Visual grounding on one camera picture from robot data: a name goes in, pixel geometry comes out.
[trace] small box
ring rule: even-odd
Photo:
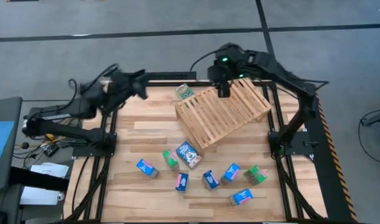
[[[153,167],[152,165],[150,165],[147,161],[145,161],[144,159],[141,159],[138,163],[137,163],[137,167],[143,171],[143,173],[145,173],[147,176],[149,177],[152,177],[152,178],[155,178],[159,171],[157,171],[157,169],[155,169],[155,167]]]
[[[176,94],[181,100],[184,100],[194,95],[194,91],[192,91],[192,89],[190,89],[190,87],[188,87],[188,85],[184,83],[183,85],[180,85],[176,88]]]
[[[260,170],[257,165],[246,171],[244,175],[253,185],[261,184],[267,179],[267,175],[263,172],[263,170]]]
[[[188,174],[178,173],[176,190],[179,192],[185,192],[188,183]]]
[[[214,190],[220,185],[213,175],[212,170],[204,173],[202,179],[204,183],[206,183],[206,186],[209,188],[209,190]]]
[[[175,154],[172,152],[172,150],[166,150],[162,153],[162,155],[165,158],[166,163],[172,170],[177,170],[179,168],[177,158]]]
[[[252,198],[253,196],[249,189],[240,190],[239,192],[236,192],[229,197],[233,205],[241,205],[242,203],[247,202]]]
[[[225,184],[231,183],[235,177],[237,176],[238,172],[241,170],[241,168],[237,164],[232,164],[228,170],[225,172],[225,174],[221,177],[221,181]]]
[[[199,153],[186,141],[176,149],[176,153],[191,169],[202,159]]]

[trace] green box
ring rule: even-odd
[[[177,158],[171,150],[164,151],[162,155],[165,158],[166,163],[169,165],[169,167],[172,170],[178,169],[179,166],[178,166]]]
[[[267,179],[267,175],[263,172],[263,170],[259,169],[257,165],[246,171],[244,175],[253,185],[261,184]]]
[[[192,89],[190,89],[190,87],[188,87],[188,85],[184,83],[183,85],[180,85],[176,88],[176,94],[181,100],[184,100],[194,95],[194,91],[192,91]]]

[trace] desk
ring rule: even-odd
[[[200,91],[204,87],[192,87]],[[218,141],[205,151],[202,161],[194,170],[182,162],[180,171],[190,174],[184,195],[175,191],[177,172],[172,172],[162,157],[162,151],[176,149],[187,140],[176,119],[174,104],[178,102],[175,87],[148,87],[149,98],[142,101],[130,98],[119,111],[116,132],[118,143],[111,158],[108,182],[103,207],[102,222],[258,222],[284,221],[284,207],[276,171],[270,158],[267,141],[269,124],[267,118],[261,122],[250,122],[229,136]],[[297,100],[279,91],[284,121],[296,112]],[[100,126],[101,116],[85,121],[84,128]],[[156,179],[145,176],[136,164],[145,159],[159,170]],[[75,161],[68,187],[64,214],[71,214],[73,191],[85,158]],[[324,200],[318,183],[315,166],[304,156],[293,156],[294,169],[300,191],[321,215],[326,216]],[[209,191],[203,185],[202,174],[213,170],[221,177],[228,166],[235,162],[243,169],[236,180]],[[75,206],[86,194],[93,158],[85,166],[76,194]],[[243,173],[257,164],[267,173],[267,180],[251,186]],[[244,188],[250,188],[255,199],[234,207],[228,197]],[[292,216],[295,206],[288,190]],[[98,193],[93,198],[90,218],[95,217]]]

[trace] white paper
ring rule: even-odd
[[[64,178],[68,172],[68,167],[60,164],[44,162],[42,165],[32,165],[32,172],[48,174],[54,177]],[[58,202],[58,194],[60,192],[54,190],[38,189],[35,187],[24,187],[21,195],[21,205],[56,205]]]

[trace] wooden crate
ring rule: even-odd
[[[175,105],[191,144],[200,153],[253,119],[260,120],[271,110],[270,103],[250,79],[234,80],[229,98],[218,98],[207,88]]]

